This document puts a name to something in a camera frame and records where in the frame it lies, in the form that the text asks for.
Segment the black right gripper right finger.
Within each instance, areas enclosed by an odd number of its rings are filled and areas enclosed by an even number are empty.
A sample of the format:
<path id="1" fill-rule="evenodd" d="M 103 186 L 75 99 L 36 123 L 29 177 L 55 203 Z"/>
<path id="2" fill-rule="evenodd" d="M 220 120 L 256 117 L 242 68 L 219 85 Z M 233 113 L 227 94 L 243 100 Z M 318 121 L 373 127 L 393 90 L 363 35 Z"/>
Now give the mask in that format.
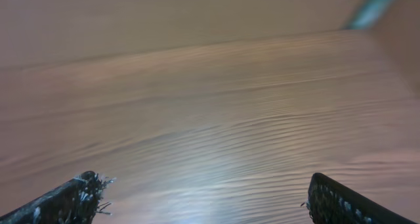
<path id="1" fill-rule="evenodd" d="M 315 224 L 415 224 L 323 173 L 312 175 L 303 206 Z"/>

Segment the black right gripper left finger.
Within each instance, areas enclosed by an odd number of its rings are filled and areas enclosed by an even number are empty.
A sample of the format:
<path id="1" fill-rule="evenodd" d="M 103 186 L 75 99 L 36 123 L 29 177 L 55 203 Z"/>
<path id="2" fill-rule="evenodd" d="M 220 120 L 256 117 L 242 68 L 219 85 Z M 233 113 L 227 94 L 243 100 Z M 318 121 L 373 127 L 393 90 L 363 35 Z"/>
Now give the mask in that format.
<path id="1" fill-rule="evenodd" d="M 96 214 L 111 214 L 104 210 L 111 203 L 102 200 L 114 181 L 86 171 L 1 216 L 1 224 L 91 224 Z"/>

